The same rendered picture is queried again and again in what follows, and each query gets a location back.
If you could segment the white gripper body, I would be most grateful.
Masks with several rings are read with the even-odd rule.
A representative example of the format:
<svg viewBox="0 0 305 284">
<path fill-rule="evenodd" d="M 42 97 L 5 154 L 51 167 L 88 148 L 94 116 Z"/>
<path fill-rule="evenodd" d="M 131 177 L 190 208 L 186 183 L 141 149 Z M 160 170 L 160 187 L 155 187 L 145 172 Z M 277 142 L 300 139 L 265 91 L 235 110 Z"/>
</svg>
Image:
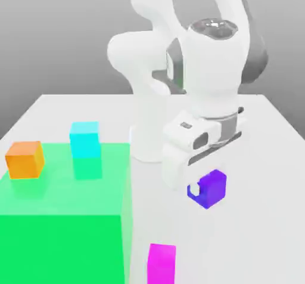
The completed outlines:
<svg viewBox="0 0 305 284">
<path fill-rule="evenodd" d="M 171 188 L 181 190 L 215 169 L 223 170 L 231 157 L 237 155 L 244 133 L 236 133 L 221 146 L 190 153 L 167 143 L 163 148 L 162 178 Z"/>
</svg>

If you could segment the small purple cube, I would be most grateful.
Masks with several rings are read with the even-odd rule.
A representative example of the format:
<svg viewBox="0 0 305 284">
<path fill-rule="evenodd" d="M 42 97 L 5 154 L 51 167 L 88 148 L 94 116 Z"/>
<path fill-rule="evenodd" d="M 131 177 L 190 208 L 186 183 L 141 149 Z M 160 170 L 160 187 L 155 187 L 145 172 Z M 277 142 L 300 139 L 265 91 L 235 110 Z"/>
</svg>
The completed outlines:
<svg viewBox="0 0 305 284">
<path fill-rule="evenodd" d="M 187 195 L 203 208 L 209 209 L 225 197 L 226 180 L 227 176 L 215 169 L 197 182 L 200 185 L 199 196 L 191 193 L 191 185 L 187 187 Z"/>
</svg>

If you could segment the small magenta cube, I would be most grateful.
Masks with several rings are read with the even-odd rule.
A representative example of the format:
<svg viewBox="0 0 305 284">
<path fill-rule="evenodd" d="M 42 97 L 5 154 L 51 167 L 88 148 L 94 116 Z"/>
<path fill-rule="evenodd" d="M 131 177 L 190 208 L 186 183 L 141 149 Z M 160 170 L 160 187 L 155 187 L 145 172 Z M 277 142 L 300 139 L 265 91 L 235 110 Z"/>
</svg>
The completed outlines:
<svg viewBox="0 0 305 284">
<path fill-rule="evenodd" d="M 147 260 L 147 284 L 175 284 L 176 246 L 151 243 Z"/>
</svg>

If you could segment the small cyan cube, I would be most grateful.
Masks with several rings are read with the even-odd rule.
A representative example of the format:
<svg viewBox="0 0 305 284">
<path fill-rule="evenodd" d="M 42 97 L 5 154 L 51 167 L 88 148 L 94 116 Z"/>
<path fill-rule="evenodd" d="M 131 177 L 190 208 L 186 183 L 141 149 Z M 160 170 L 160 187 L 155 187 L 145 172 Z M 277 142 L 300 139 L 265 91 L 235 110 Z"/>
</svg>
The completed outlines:
<svg viewBox="0 0 305 284">
<path fill-rule="evenodd" d="M 97 121 L 73 122 L 69 137 L 73 158 L 99 158 L 101 156 Z"/>
</svg>

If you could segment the small orange cube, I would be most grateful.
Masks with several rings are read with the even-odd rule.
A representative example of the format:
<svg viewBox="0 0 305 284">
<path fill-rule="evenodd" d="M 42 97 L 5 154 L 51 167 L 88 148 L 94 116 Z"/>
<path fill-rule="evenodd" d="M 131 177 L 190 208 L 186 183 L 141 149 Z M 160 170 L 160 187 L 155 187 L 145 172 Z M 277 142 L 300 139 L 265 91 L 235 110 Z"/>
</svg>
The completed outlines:
<svg viewBox="0 0 305 284">
<path fill-rule="evenodd" d="M 5 154 L 10 179 L 39 178 L 45 165 L 40 141 L 16 141 Z"/>
</svg>

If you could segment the large green box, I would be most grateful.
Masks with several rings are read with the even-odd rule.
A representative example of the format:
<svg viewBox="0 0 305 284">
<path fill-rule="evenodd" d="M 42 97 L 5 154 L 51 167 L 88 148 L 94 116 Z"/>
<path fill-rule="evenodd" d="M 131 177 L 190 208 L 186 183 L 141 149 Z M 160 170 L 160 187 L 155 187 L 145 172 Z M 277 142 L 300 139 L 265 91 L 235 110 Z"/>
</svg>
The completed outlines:
<svg viewBox="0 0 305 284">
<path fill-rule="evenodd" d="M 38 179 L 0 178 L 0 284 L 129 284 L 129 145 L 101 149 L 46 143 Z"/>
</svg>

